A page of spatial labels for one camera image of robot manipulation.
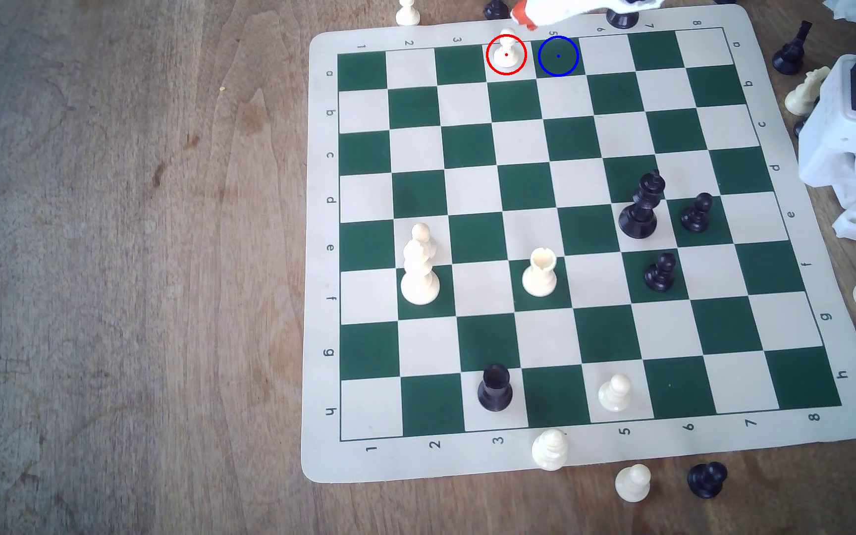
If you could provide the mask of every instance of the chess piece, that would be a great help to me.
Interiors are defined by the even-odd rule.
[[[616,474],[616,494],[627,502],[640,502],[648,496],[651,477],[644,465],[623,468]]]
[[[546,297],[556,288],[556,254],[551,249],[537,248],[531,253],[531,264],[520,277],[520,284],[533,297]]]
[[[567,435],[560,429],[547,429],[540,433],[531,446],[534,462],[545,470],[558,470],[567,461]]]
[[[484,371],[478,384],[478,401],[481,406],[497,412],[511,405],[514,390],[511,388],[511,372],[504,365],[493,364]]]

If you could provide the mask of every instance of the white square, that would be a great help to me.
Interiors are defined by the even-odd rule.
[[[675,40],[679,43],[682,63],[686,67],[731,63],[729,43],[726,41],[725,32],[720,28],[676,31]]]
[[[388,129],[388,90],[339,91],[339,133]]]
[[[541,119],[492,123],[493,151],[498,165],[549,162],[547,135]]]
[[[339,222],[383,221],[394,216],[391,173],[339,177]]]
[[[580,58],[585,74],[633,72],[633,49],[629,35],[580,37]]]
[[[637,240],[623,233],[623,229],[619,227],[619,213],[632,203],[615,203],[612,205],[612,221],[616,225],[616,239],[619,240],[619,250],[630,252],[635,250],[655,250],[655,249],[674,249],[675,234],[672,232],[672,218],[669,213],[669,205],[666,201],[661,201],[659,206],[652,209],[652,213],[656,214],[656,230],[652,236]]]
[[[690,299],[748,295],[735,246],[680,248],[679,261]]]
[[[558,207],[608,205],[610,187],[602,158],[550,163],[553,198]]]
[[[778,408],[764,352],[706,355],[705,360],[715,412]]]
[[[766,351],[821,346],[818,324],[804,292],[750,295],[749,301]]]
[[[394,269],[343,271],[340,296],[342,324],[398,320]]]
[[[693,88],[684,68],[662,68],[636,72],[643,109],[688,109],[696,107]]]
[[[412,239],[412,227],[417,223],[428,225],[428,230],[434,240],[434,256],[432,266],[444,266],[451,263],[451,230],[448,226],[448,216],[432,215],[428,217],[406,217],[392,222],[395,232],[395,267],[405,267],[405,245]]]
[[[744,104],[698,107],[696,111],[699,113],[702,135],[706,138],[706,147],[710,151],[758,145],[749,108]]]
[[[702,192],[719,194],[708,151],[656,154],[656,164],[666,180],[667,199],[694,199]]]
[[[563,256],[563,236],[556,209],[509,211],[503,216],[508,260],[530,259],[537,248],[551,249],[557,256]]]
[[[580,364],[580,343],[573,309],[516,312],[521,368]]]
[[[402,377],[460,372],[458,319],[448,316],[399,321],[398,370]]]
[[[388,51],[385,53],[388,89],[428,88],[437,85],[434,49]]]
[[[461,400],[464,407],[464,430],[513,429],[527,427],[527,402],[524,398],[524,375],[520,368],[511,373],[511,390],[514,396],[504,410],[491,412],[478,401],[478,386],[482,383],[483,371],[461,373]]]
[[[778,200],[770,191],[722,195],[722,208],[736,244],[782,242],[788,238]]]
[[[401,378],[342,381],[342,440],[401,436]]]
[[[392,172],[444,169],[441,127],[388,130]]]
[[[451,266],[458,316],[505,314],[514,311],[511,269],[506,260]]]
[[[437,106],[442,127],[491,122],[491,101],[483,82],[438,86]]]
[[[644,360],[702,354],[692,302],[633,303],[633,319]]]
[[[655,153],[646,112],[597,115],[594,120],[600,154],[604,158]]]
[[[607,410],[600,404],[600,387],[613,375],[622,373],[630,378],[630,404],[619,412]],[[587,389],[587,407],[589,422],[622,422],[625,420],[651,419],[652,399],[649,398],[649,386],[646,383],[646,367],[643,361],[612,361],[606,363],[588,363],[583,365],[583,385]]]
[[[500,212],[500,178],[495,165],[444,170],[448,215]]]
[[[537,94],[544,119],[593,115],[586,76],[538,78]]]

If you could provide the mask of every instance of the red circle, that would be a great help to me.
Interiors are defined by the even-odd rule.
[[[509,33],[501,33],[500,35],[494,37],[491,40],[491,42],[488,43],[488,48],[484,51],[484,59],[487,60],[488,67],[491,67],[491,70],[493,70],[497,74],[503,74],[504,76],[510,76],[511,74],[514,74],[518,70],[523,68],[524,65],[527,63],[527,45],[525,45],[524,42],[521,41],[520,39],[517,39],[517,42],[520,43],[520,45],[524,48],[524,61],[520,62],[520,67],[517,67],[517,69],[515,69],[515,70],[512,70],[510,72],[501,72],[500,70],[497,70],[496,68],[494,68],[493,65],[491,64],[491,47],[493,46],[493,42],[496,41],[497,39],[500,39],[501,37],[513,37],[513,38],[517,39],[517,35],[511,35]]]

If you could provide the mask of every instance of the chess mat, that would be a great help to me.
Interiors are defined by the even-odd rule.
[[[536,468],[545,428],[569,465],[856,438],[856,332],[745,11],[521,30],[511,75],[485,61],[503,25],[312,43],[305,475]],[[658,227],[635,240],[616,217],[653,168]],[[691,233],[679,217],[703,191]],[[417,222],[440,281],[421,307],[398,290]],[[544,298],[520,283],[538,247],[558,256]],[[643,270],[664,251],[678,267],[657,293]],[[501,412],[477,397],[492,363],[514,389]],[[597,399],[615,373],[633,382],[622,412]]]

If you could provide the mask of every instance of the black pawn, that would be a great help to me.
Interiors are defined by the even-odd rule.
[[[796,74],[801,70],[804,59],[804,40],[807,33],[811,31],[811,23],[807,20],[801,21],[801,30],[791,42],[786,43],[781,50],[771,56],[771,67],[781,74]]]
[[[675,269],[675,256],[672,252],[664,252],[659,255],[659,260],[652,266],[646,268],[643,272],[643,279],[646,280],[646,286],[658,292],[664,292],[672,287],[672,282],[675,276],[672,271]]]
[[[504,365],[493,364],[484,371],[478,385],[478,401],[481,406],[492,411],[504,410],[514,399],[511,388],[511,372]]]
[[[653,169],[639,179],[639,188],[633,193],[634,203],[619,213],[617,222],[626,236],[641,240],[656,230],[656,214],[652,209],[659,206],[659,195],[666,190],[666,181]]]
[[[679,222],[689,232],[705,232],[708,228],[708,211],[712,210],[712,196],[708,193],[696,195],[693,205],[682,211]]]
[[[689,488],[699,498],[708,500],[722,492],[722,482],[729,477],[729,470],[722,463],[712,462],[696,465],[689,470]]]

